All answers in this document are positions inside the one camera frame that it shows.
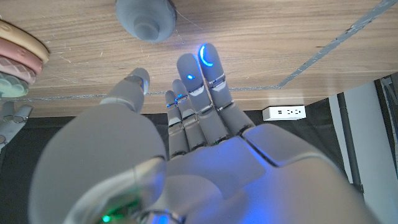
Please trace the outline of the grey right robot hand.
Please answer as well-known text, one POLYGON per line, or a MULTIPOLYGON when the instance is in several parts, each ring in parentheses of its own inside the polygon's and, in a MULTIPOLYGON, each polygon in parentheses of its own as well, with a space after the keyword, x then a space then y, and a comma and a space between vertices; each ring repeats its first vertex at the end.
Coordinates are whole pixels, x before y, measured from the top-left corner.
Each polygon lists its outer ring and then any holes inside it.
POLYGON ((14 102, 7 101, 1 106, 1 149, 25 126, 33 110, 30 105, 22 105, 15 110, 14 102))

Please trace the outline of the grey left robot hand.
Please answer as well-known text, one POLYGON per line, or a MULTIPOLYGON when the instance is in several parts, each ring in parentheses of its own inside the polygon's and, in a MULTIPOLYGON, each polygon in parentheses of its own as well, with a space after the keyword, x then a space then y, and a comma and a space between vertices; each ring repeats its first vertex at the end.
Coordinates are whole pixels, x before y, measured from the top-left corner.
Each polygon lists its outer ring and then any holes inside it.
POLYGON ((248 118, 213 45, 177 69, 169 144, 141 114, 149 74, 137 68, 46 145, 31 223, 377 223, 324 153, 248 118))

